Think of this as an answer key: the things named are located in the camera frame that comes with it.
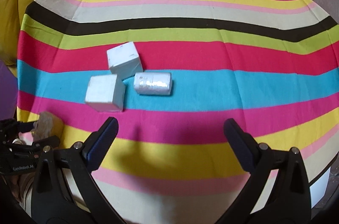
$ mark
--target black stripe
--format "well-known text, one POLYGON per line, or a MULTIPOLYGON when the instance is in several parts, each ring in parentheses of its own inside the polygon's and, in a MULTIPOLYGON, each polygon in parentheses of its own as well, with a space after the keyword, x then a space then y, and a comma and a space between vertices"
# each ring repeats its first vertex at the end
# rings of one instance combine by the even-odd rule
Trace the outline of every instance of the black stripe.
POLYGON ((324 175, 324 173, 333 165, 333 163, 336 161, 338 157, 338 153, 335 155, 335 157, 330 161, 330 163, 327 164, 327 166, 316 176, 313 178, 313 180, 309 183, 309 185, 313 185, 321 176, 324 175))
POLYGON ((44 8, 36 2, 31 3, 27 7, 26 13, 32 19, 47 27, 50 27, 66 35, 73 36, 103 34, 125 31, 129 29, 215 28, 219 30, 229 30, 272 37, 289 42, 299 42, 305 38, 319 34, 337 25, 335 20, 330 16, 315 25, 291 30, 279 30, 276 28, 235 21, 184 17, 138 18, 105 22, 78 23, 67 20, 44 8))

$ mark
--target white object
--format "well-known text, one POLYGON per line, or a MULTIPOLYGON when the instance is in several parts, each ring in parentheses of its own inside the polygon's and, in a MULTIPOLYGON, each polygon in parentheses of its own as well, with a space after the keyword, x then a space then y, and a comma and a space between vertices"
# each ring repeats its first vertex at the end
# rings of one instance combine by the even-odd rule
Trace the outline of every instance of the white object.
POLYGON ((107 51, 108 68, 112 74, 118 74, 121 80, 142 72, 137 48, 133 42, 127 42, 107 51))
POLYGON ((313 208, 325 195, 330 170, 331 168, 328 168, 328 170, 310 186, 311 208, 313 208))
POLYGON ((88 84, 85 103, 99 112, 122 111, 125 89, 125 84, 117 74, 92 76, 88 84))
POLYGON ((171 94, 171 73, 136 73, 134 77, 134 89, 141 95, 165 95, 171 94))

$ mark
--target green stripe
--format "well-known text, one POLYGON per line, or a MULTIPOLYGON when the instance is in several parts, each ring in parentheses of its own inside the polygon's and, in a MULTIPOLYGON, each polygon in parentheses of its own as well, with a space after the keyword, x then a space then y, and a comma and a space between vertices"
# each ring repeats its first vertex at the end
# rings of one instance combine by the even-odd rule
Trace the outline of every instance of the green stripe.
POLYGON ((24 15, 21 29, 28 33, 31 37, 43 43, 66 50, 112 43, 124 43, 128 41, 219 41, 224 43, 263 47, 279 51, 288 51, 299 55, 307 55, 325 48, 339 40, 339 25, 296 43, 260 35, 210 28, 156 28, 118 31, 95 35, 71 36, 46 27, 45 25, 30 18, 27 14, 24 15))

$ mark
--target screw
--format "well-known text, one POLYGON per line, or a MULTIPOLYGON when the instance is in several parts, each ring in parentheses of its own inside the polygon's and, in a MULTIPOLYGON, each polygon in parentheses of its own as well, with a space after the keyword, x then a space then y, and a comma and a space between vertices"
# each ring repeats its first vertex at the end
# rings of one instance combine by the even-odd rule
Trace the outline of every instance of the screw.
POLYGON ((292 150, 292 152, 293 152, 294 154, 298 154, 298 153, 299 153, 299 149, 296 148, 296 147, 292 147, 291 150, 292 150))
POLYGON ((81 148, 82 147, 82 142, 75 142, 74 143, 74 145, 73 145, 73 147, 75 148, 75 149, 79 149, 79 148, 81 148))
POLYGON ((44 146, 42 150, 43 150, 43 152, 49 152, 50 146, 44 146))
POLYGON ((260 143, 260 144, 259 144, 259 148, 260 148, 261 150, 266 150, 266 149, 268 149, 268 145, 265 144, 265 143, 260 143))

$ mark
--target striped fabric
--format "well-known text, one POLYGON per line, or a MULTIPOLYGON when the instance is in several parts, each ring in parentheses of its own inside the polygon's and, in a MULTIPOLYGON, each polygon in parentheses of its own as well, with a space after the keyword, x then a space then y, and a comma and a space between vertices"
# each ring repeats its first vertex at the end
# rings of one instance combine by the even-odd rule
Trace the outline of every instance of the striped fabric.
POLYGON ((338 152, 339 25, 312 0, 35 0, 21 30, 18 118, 56 114, 69 147, 115 116, 93 176, 128 220, 220 217, 248 178, 223 135, 230 117, 258 142, 301 149, 310 181, 338 152), (172 95, 139 96, 128 78, 124 112, 98 113, 84 104, 89 78, 129 41, 144 69, 172 73, 172 95))

